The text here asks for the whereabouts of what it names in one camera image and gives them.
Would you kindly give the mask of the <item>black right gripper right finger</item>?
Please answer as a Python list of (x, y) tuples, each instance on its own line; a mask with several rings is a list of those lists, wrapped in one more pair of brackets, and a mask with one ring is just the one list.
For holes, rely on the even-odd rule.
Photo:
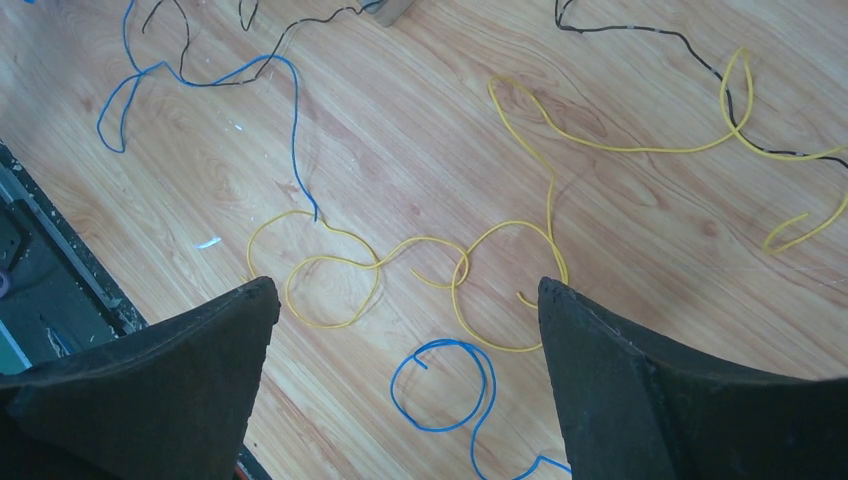
[(846, 477), (845, 379), (718, 358), (547, 277), (538, 320), (575, 478)]

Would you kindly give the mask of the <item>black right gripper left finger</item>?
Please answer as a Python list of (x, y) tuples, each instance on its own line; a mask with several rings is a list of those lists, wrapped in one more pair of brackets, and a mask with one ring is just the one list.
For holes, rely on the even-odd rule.
[(262, 276), (1, 380), (5, 479), (232, 479), (280, 302)]

